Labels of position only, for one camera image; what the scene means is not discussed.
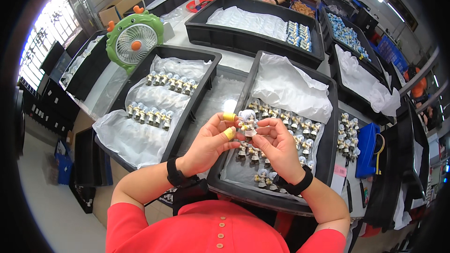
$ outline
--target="white tissue paper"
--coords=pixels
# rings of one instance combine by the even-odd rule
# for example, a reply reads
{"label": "white tissue paper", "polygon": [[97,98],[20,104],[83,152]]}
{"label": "white tissue paper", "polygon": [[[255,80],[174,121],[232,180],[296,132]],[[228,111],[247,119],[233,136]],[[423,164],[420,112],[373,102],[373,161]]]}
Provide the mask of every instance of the white tissue paper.
{"label": "white tissue paper", "polygon": [[259,33],[286,41],[287,22],[274,15],[251,13],[232,6],[223,10],[219,8],[208,18],[209,25],[221,25],[253,33]]}
{"label": "white tissue paper", "polygon": [[325,124],[333,110],[328,99],[328,85],[312,79],[279,55],[262,53],[251,95],[277,108]]}
{"label": "white tissue paper", "polygon": [[355,56],[348,51],[343,51],[335,45],[342,83],[364,99],[370,102],[370,106],[376,113],[387,116],[397,116],[400,107],[400,94],[397,89],[389,90],[373,75],[359,65]]}

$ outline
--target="fluorescent light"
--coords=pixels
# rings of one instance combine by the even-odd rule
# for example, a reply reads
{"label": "fluorescent light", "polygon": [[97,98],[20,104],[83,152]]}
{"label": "fluorescent light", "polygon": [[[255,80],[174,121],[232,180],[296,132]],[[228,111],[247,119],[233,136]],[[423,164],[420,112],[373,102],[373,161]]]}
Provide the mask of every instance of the fluorescent light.
{"label": "fluorescent light", "polygon": [[436,86],[439,87],[439,83],[437,83],[436,75],[433,75],[433,76],[434,76],[434,81],[436,81]]}
{"label": "fluorescent light", "polygon": [[405,22],[405,20],[403,20],[403,18],[400,16],[400,14],[397,12],[397,10],[395,10],[394,7],[392,7],[391,3],[388,2],[387,4],[397,14],[397,16],[400,18],[400,20],[402,22]]}

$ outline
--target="hand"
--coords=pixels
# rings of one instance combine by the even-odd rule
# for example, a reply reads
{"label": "hand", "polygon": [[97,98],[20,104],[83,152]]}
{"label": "hand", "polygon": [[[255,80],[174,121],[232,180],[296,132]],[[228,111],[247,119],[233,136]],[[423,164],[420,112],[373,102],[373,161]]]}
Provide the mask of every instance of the hand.
{"label": "hand", "polygon": [[267,118],[258,121],[260,127],[253,136],[253,145],[260,148],[274,170],[288,183],[298,184],[305,177],[305,171],[298,161],[294,137],[288,132],[281,119]]}
{"label": "hand", "polygon": [[245,140],[243,134],[236,133],[238,117],[234,116],[234,122],[225,121],[223,114],[216,113],[213,115],[200,128],[197,137],[195,137],[186,155],[177,159],[177,169],[185,177],[191,177],[195,174],[205,172],[214,165],[222,152],[228,149],[239,148],[240,143],[237,141],[230,142],[227,134],[231,135],[232,139]]}

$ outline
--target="red shirt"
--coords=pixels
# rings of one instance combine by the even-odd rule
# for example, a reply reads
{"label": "red shirt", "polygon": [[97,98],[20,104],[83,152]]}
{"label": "red shirt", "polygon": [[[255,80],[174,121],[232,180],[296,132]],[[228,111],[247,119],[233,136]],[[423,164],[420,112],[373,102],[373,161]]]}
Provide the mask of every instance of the red shirt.
{"label": "red shirt", "polygon": [[[297,253],[340,253],[344,235],[325,229],[314,233]],[[178,216],[147,224],[144,212],[129,203],[108,209],[106,252],[284,252],[277,231],[231,202],[205,200],[183,206]]]}

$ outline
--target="small paper label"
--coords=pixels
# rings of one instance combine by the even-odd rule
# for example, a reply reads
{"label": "small paper label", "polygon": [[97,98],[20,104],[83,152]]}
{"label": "small paper label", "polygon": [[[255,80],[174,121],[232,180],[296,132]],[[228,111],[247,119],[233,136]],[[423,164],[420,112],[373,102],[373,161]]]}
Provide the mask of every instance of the small paper label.
{"label": "small paper label", "polygon": [[346,177],[347,176],[347,169],[339,166],[337,164],[334,165],[334,173],[336,175],[342,176],[342,177]]}

